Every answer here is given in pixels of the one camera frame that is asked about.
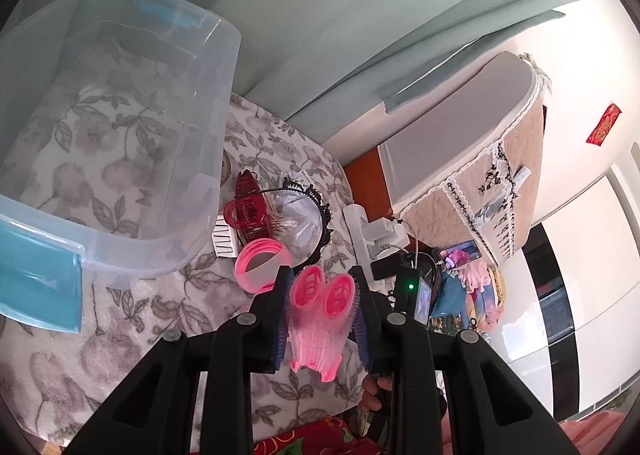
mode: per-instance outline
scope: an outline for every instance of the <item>white wall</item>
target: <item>white wall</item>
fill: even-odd
[[[506,303],[491,346],[527,385],[549,413],[554,412],[551,359],[538,294],[522,250],[500,267]]]
[[[500,271],[504,277],[506,303],[500,321],[490,334],[491,346],[502,359],[510,362],[545,348],[548,340],[538,293],[522,250],[505,261]]]
[[[634,142],[623,146],[607,177],[627,213],[640,251],[640,125],[632,133]],[[635,148],[636,157],[632,154]]]
[[[542,225],[558,260],[576,329],[604,313],[640,281],[636,241],[607,178]]]
[[[499,52],[528,52],[551,77],[554,92],[534,212],[534,221],[543,218],[612,164],[628,145],[640,110],[640,35],[622,4],[581,0],[558,10],[566,16],[524,31],[393,114],[375,107],[323,146],[349,164],[433,108]],[[585,143],[611,102],[623,113],[604,144]],[[437,146],[438,136],[432,137]]]
[[[640,369],[640,336],[636,327],[640,255],[607,178],[542,225],[558,260],[574,317],[579,409],[584,410]],[[491,332],[491,345],[553,413],[546,329],[522,251],[500,269],[506,302],[504,314]]]
[[[603,284],[615,277],[613,269]],[[605,313],[576,331],[580,410],[604,399],[640,370],[639,308],[637,284]]]

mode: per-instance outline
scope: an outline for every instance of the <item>pink spiral hair tie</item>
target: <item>pink spiral hair tie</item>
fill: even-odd
[[[273,239],[257,239],[244,246],[238,255],[234,274],[245,291],[260,294],[273,289],[282,265],[291,266],[289,249]]]

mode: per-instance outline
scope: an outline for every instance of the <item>gray floral fabric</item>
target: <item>gray floral fabric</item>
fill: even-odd
[[[261,107],[232,95],[230,108],[225,150],[232,173],[222,187],[220,208],[231,200],[233,181],[240,170],[255,171],[267,184],[275,184],[283,170],[306,170],[330,203],[333,215],[330,227],[334,233],[331,243],[322,250],[321,265],[330,278],[346,272],[355,264],[355,255],[342,208],[352,200],[340,165],[321,146]],[[59,117],[42,114],[32,122],[36,133],[33,141],[37,146],[47,141],[46,133],[53,131],[52,125]],[[120,138],[124,138],[126,132],[120,131],[116,140],[100,116],[82,118],[79,115],[69,124],[69,128],[74,128],[72,142],[87,156],[116,149],[120,150],[119,154],[123,153],[118,146],[122,146]],[[136,125],[139,123],[130,128],[136,131]],[[97,143],[90,135],[102,138]],[[111,146],[114,147],[111,151],[105,151]],[[133,150],[127,153],[133,162]],[[63,202],[60,211],[66,217],[70,212],[73,218],[90,218],[94,214],[92,209],[89,216],[75,211],[89,209],[86,202],[90,191],[94,199],[100,197],[96,187],[99,184],[86,180],[88,168],[81,164],[69,165],[63,161],[58,168],[58,173],[52,171],[50,184],[59,197],[49,203],[58,207]],[[20,177],[25,185],[31,175],[26,169]],[[135,187],[139,177],[127,175],[127,186]],[[112,183],[116,193],[118,182]],[[105,201],[114,218],[122,211],[116,207],[119,196],[109,200],[108,205]],[[127,211],[133,205],[134,202],[130,204],[127,199]],[[122,213],[119,218],[129,219],[129,213]],[[77,335],[36,329],[0,316],[0,395],[25,430],[66,445],[164,330],[180,327],[187,335],[209,332],[248,308],[252,297],[234,281],[233,266],[233,259],[217,258],[209,244],[178,273],[138,280],[126,291],[104,289],[84,280],[82,329]],[[337,377],[331,383],[321,383],[319,375],[308,369],[292,372],[287,362],[290,351],[278,373],[254,374],[255,440],[356,405],[364,377],[356,346],[348,342],[342,357]],[[198,446],[203,383],[204,377],[198,391],[192,449]]]
[[[152,236],[182,125],[175,107],[191,93],[176,67],[114,38],[90,45],[13,143],[0,194],[98,231]]]

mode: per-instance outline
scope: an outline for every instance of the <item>phone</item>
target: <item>phone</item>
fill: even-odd
[[[482,256],[480,249],[478,249],[478,244],[473,240],[451,245],[445,249],[439,249],[438,255],[444,263],[444,269],[446,271],[462,267],[466,263],[477,260]]]
[[[429,324],[429,307],[431,304],[431,287],[422,278],[418,282],[418,297],[415,301],[414,319],[424,325]]]

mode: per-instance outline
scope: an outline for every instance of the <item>blue cloth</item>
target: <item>blue cloth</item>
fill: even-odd
[[[438,294],[431,316],[446,316],[460,314],[463,327],[468,328],[469,316],[466,314],[466,291],[462,287],[460,278],[452,276],[446,271],[442,273],[442,289]]]

